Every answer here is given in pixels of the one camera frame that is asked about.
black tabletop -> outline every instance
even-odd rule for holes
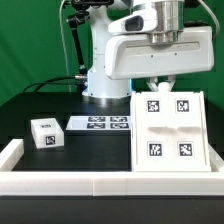
[[[13,138],[24,139],[25,154],[15,171],[130,171],[129,131],[119,134],[65,131],[71,115],[127,116],[129,113],[128,104],[102,107],[82,102],[73,93],[19,94],[0,107],[0,148]],[[223,112],[206,102],[206,113],[209,142],[222,156]],[[65,131],[67,148],[55,149],[53,153],[37,151],[30,120],[51,117]],[[223,223],[223,197],[4,196],[0,199],[1,223]]]

green backdrop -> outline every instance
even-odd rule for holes
[[[58,16],[60,2],[60,0],[0,0],[0,105],[20,93],[27,85],[66,75]],[[224,1],[206,0],[206,2],[217,15],[222,28]],[[67,15],[72,13],[71,7],[63,10],[64,21]],[[197,9],[185,9],[185,20],[194,19],[204,20],[215,30],[212,19],[201,6]],[[75,74],[78,72],[76,53],[66,22],[64,26],[70,73]],[[79,34],[84,60],[90,67],[92,49],[89,25],[81,26]],[[212,71],[197,75],[182,75],[178,77],[174,90],[203,90],[211,103],[224,110],[222,29],[214,41],[214,51],[215,66]],[[134,88],[147,89],[145,80],[135,80]],[[68,87],[47,86],[43,91],[68,91]]]

white cube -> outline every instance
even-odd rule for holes
[[[31,131],[38,149],[64,146],[64,132],[55,118],[31,120]]]

